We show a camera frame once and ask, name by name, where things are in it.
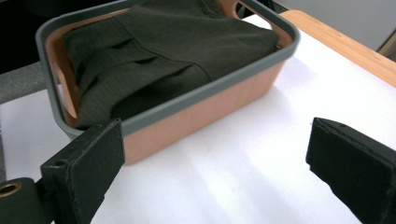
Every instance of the white surface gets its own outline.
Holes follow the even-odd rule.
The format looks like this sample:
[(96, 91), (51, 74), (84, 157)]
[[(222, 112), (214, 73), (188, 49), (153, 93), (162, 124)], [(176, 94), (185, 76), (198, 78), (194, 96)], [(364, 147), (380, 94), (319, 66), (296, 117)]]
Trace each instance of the white surface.
[(276, 0), (276, 2), (286, 8), (306, 12), (373, 50), (378, 50), (396, 29), (394, 0)]
[[(302, 33), (266, 96), (123, 167), (92, 223), (359, 223), (305, 163), (311, 122), (344, 122), (396, 148), (395, 99), (396, 89)], [(0, 115), (7, 177), (37, 180), (68, 142), (46, 92)]]

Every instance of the plastic storage bin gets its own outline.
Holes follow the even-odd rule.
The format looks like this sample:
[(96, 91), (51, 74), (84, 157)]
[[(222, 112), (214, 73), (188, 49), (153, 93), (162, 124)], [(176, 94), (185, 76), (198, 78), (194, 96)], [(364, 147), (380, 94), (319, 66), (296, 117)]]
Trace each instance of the plastic storage bin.
[[(65, 14), (43, 24), (36, 43), (55, 121), (72, 139), (83, 131), (75, 128), (78, 86), (62, 41), (69, 30), (120, 14), (138, 0), (113, 2)], [(236, 109), (264, 96), (273, 85), (283, 63), (296, 50), (299, 34), (293, 25), (254, 0), (218, 0), (224, 14), (237, 18), (242, 4), (271, 23), (279, 35), (280, 50), (198, 89), (151, 108), (122, 122), (126, 164), (132, 164), (204, 128)]]

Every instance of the wooden surface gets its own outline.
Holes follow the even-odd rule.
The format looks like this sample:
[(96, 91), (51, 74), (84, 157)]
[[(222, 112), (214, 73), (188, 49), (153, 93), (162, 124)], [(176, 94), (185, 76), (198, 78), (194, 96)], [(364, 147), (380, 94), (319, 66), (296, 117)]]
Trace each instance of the wooden surface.
[(396, 87), (396, 63), (299, 10), (281, 16), (303, 32), (342, 54), (373, 75)]

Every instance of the clothing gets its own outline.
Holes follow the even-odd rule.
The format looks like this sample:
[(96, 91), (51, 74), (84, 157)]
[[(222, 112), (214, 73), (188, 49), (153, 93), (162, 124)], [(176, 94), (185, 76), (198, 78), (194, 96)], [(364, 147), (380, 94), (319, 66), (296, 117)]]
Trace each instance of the clothing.
[(146, 0), (64, 36), (81, 89), (78, 127), (127, 119), (276, 50), (278, 36), (215, 0)]

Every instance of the gray wall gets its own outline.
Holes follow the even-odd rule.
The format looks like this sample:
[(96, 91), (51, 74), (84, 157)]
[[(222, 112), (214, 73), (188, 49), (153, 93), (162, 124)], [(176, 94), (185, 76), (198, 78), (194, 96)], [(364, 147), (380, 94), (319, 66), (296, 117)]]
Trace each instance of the gray wall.
[(396, 29), (396, 0), (275, 0), (378, 50)]

